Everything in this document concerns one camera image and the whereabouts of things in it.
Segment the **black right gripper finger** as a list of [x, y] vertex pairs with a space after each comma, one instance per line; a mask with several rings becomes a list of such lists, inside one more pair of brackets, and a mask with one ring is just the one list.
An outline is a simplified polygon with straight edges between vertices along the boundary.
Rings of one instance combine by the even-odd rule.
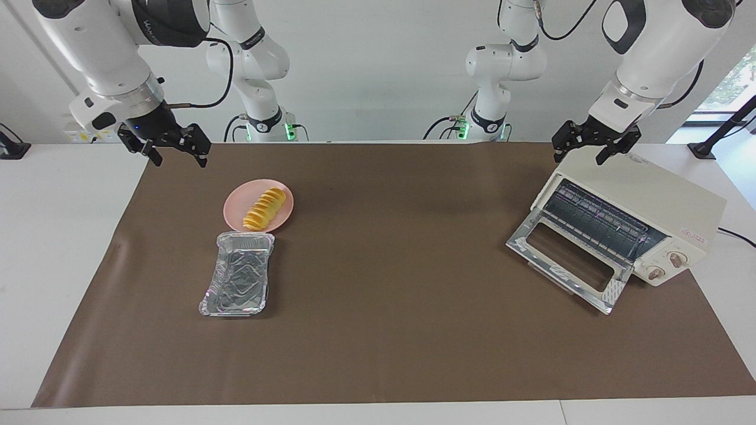
[[211, 142], [198, 124], [180, 129], [179, 151], [191, 154], [201, 168], [207, 164], [206, 156], [210, 153]]
[[126, 124], [121, 124], [119, 126], [117, 129], [117, 135], [130, 153], [141, 154], [141, 156], [148, 158], [155, 166], [161, 166], [163, 158], [154, 147], [153, 142], [150, 140], [144, 142], [138, 138]]

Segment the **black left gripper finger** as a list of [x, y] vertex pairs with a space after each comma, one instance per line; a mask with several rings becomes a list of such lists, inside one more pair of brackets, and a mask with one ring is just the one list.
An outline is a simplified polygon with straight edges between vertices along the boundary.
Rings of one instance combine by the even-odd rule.
[[641, 132], [637, 126], [631, 127], [631, 129], [617, 138], [602, 136], [600, 140], [604, 148], [597, 154], [595, 158], [596, 164], [602, 166], [612, 156], [629, 153], [640, 137]]
[[572, 120], [565, 121], [552, 137], [553, 158], [562, 162], [569, 151], [578, 147], [578, 125]]

